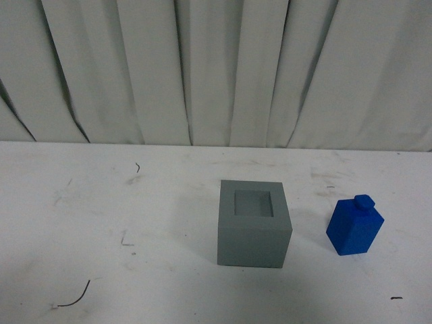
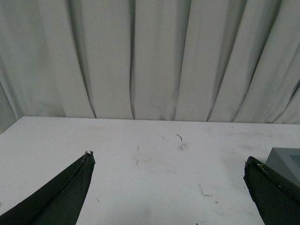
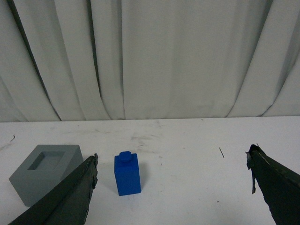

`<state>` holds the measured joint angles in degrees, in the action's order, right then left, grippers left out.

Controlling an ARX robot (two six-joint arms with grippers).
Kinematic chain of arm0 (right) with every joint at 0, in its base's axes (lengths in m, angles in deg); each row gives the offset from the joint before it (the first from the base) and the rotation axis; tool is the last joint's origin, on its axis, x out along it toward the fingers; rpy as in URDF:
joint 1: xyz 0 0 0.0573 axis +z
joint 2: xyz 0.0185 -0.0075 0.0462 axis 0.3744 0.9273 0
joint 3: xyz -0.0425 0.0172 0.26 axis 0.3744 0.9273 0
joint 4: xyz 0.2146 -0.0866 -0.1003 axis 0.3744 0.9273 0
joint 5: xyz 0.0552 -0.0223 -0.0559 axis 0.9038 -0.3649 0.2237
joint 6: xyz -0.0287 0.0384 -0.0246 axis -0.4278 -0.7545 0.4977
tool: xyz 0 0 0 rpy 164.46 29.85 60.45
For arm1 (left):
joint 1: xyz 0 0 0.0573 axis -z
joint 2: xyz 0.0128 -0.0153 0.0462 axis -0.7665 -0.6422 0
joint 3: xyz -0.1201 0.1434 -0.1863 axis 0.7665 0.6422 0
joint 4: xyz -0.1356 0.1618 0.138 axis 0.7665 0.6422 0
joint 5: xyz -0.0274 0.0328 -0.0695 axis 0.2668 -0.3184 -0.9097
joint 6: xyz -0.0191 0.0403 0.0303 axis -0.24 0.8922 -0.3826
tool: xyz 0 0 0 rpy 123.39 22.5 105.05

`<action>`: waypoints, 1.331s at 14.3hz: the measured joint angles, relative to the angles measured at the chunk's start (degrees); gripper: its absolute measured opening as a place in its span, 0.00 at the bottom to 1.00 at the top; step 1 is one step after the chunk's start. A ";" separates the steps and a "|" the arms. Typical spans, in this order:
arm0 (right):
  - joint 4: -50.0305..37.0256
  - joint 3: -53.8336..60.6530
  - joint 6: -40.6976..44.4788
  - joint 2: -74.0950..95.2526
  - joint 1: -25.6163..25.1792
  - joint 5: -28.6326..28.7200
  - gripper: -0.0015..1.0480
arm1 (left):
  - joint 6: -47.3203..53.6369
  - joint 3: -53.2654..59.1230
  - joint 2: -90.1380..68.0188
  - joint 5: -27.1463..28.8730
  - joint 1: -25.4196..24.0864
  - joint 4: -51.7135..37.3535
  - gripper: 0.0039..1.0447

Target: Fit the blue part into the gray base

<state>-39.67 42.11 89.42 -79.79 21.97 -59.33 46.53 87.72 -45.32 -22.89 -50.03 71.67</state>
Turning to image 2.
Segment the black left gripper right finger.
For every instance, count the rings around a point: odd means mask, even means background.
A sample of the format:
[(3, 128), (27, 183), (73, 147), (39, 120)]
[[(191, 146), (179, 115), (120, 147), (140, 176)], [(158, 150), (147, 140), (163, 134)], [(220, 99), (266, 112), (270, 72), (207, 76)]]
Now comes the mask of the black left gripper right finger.
[(244, 181), (266, 225), (300, 223), (300, 187), (249, 156), (245, 162)]

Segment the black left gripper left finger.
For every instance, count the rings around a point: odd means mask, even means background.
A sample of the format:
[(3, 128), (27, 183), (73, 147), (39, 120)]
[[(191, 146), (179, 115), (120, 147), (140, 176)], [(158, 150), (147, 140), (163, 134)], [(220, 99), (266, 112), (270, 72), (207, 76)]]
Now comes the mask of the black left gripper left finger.
[(93, 152), (83, 156), (0, 217), (2, 225), (74, 225), (94, 170)]

